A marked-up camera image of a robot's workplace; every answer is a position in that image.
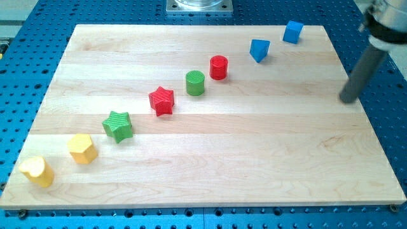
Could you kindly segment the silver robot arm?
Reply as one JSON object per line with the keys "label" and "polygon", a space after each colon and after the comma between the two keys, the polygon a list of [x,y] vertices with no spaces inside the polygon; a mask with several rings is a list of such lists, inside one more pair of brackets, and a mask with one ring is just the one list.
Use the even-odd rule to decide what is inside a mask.
{"label": "silver robot arm", "polygon": [[359,31],[367,29],[375,48],[391,51],[406,45],[406,0],[375,0],[363,13]]}

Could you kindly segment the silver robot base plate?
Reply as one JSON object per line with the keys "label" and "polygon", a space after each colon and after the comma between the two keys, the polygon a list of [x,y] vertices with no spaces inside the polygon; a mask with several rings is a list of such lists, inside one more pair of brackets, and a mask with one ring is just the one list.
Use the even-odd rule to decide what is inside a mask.
{"label": "silver robot base plate", "polygon": [[168,15],[215,14],[231,15],[232,0],[166,0],[165,9]]}

